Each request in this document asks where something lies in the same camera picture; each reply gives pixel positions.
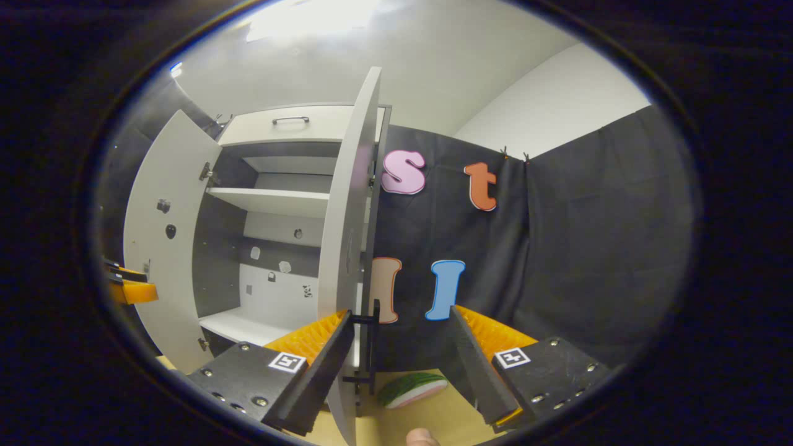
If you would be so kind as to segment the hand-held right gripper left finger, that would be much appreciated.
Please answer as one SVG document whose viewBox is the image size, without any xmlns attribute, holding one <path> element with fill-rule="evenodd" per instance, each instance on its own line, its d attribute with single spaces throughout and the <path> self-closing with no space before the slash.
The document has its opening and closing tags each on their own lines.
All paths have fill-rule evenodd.
<svg viewBox="0 0 793 446">
<path fill-rule="evenodd" d="M 186 379 L 242 417 L 305 435 L 353 341 L 353 313 L 343 310 L 266 346 L 235 344 Z"/>
</svg>

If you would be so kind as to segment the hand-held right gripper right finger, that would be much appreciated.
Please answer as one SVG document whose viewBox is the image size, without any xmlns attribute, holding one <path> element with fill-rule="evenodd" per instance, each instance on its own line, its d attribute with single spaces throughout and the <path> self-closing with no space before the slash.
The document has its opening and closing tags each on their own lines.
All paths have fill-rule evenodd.
<svg viewBox="0 0 793 446">
<path fill-rule="evenodd" d="M 450 327 L 475 407 L 497 434 L 563 412 L 612 374 L 561 337 L 538 341 L 461 305 Z"/>
</svg>

